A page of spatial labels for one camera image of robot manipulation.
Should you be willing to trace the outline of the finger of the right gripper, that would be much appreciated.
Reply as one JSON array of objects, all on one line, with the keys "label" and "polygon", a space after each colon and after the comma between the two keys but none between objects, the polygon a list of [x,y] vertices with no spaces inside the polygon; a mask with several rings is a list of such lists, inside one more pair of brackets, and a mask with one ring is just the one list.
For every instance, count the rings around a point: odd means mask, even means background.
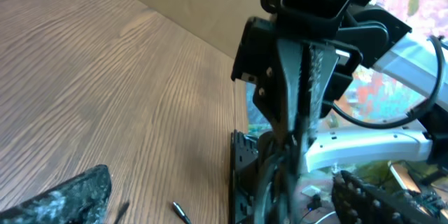
[{"label": "finger of the right gripper", "polygon": [[316,140],[323,98],[337,65],[337,54],[332,46],[310,43],[304,47],[302,59],[300,147],[305,154]]},{"label": "finger of the right gripper", "polygon": [[284,147],[295,133],[299,110],[302,46],[287,38],[276,40],[278,88],[281,119],[276,126],[276,137]]}]

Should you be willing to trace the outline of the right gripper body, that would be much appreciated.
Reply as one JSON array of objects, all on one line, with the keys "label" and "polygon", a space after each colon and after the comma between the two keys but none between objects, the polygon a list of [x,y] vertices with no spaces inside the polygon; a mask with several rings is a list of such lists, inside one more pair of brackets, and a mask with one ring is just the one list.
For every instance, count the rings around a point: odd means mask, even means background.
[{"label": "right gripper body", "polygon": [[362,61],[354,45],[250,17],[230,78],[255,85],[253,103],[269,122],[311,122],[329,114]]}]

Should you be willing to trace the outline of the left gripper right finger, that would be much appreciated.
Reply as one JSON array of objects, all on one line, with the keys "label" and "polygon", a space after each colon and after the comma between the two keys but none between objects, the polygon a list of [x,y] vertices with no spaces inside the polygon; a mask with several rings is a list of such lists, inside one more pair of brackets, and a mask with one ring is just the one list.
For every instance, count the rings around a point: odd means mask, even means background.
[{"label": "left gripper right finger", "polygon": [[389,194],[346,170],[333,176],[331,198],[342,224],[444,223],[422,212],[414,200]]}]

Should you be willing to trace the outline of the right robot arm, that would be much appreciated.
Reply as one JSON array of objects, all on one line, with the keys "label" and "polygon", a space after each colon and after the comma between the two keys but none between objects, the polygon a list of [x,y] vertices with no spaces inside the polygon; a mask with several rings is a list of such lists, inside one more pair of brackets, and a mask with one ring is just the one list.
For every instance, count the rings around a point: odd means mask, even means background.
[{"label": "right robot arm", "polygon": [[[435,51],[420,35],[382,8],[355,11],[358,24],[380,22],[389,32],[389,51],[367,67],[358,67],[353,81],[336,101],[359,120],[396,119],[429,96],[436,79]],[[447,87],[433,112],[394,129],[363,129],[335,112],[325,116],[318,139],[306,155],[304,170],[384,160],[436,163],[447,160]]]}]

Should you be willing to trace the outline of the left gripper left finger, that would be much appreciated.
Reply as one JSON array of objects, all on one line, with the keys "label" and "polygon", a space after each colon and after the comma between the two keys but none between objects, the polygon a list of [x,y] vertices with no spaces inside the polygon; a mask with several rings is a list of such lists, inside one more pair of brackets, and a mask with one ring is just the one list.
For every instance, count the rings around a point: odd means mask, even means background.
[{"label": "left gripper left finger", "polygon": [[2,223],[102,223],[111,195],[111,175],[105,164],[83,173],[1,212]]}]

